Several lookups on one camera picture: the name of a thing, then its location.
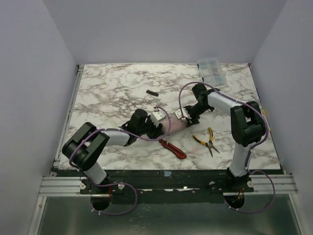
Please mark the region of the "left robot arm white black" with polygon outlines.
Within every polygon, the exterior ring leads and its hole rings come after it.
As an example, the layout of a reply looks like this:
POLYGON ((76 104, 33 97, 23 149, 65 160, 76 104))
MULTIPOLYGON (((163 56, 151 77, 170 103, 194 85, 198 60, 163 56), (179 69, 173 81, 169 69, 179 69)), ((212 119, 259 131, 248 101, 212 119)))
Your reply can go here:
POLYGON ((129 121, 119 128, 98 129, 91 122, 84 123, 64 144, 62 154, 69 159, 72 167, 83 172, 96 184, 101 184, 107 173, 98 163, 106 146, 129 146, 143 135, 145 141, 153 141, 164 135, 161 121, 166 118, 164 111, 156 108, 148 114, 137 109, 129 121))

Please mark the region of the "pink zippered umbrella case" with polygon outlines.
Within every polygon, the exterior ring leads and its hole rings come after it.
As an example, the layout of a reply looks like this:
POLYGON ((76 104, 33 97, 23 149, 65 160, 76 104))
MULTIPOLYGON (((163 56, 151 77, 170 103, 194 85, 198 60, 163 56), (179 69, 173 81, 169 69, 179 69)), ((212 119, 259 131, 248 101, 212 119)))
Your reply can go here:
POLYGON ((168 135, 175 134, 187 127, 187 121, 181 121, 176 117, 171 117, 170 120, 164 120, 161 122, 163 132, 168 135))

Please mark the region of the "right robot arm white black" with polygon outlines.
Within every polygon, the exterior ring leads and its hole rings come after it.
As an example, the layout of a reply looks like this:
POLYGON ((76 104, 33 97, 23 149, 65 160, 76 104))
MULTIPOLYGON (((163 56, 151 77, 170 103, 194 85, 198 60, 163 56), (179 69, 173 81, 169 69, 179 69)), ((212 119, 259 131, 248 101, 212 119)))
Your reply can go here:
POLYGON ((203 82, 190 82, 197 100, 193 106, 183 107, 179 92, 177 118, 187 121, 188 126, 199 124, 200 115, 215 109, 230 116, 231 134, 235 150, 230 166, 226 170, 225 184, 228 188, 241 185, 250 175, 249 163, 252 151, 266 141, 269 127, 256 101, 245 103, 232 98, 219 89, 203 82))

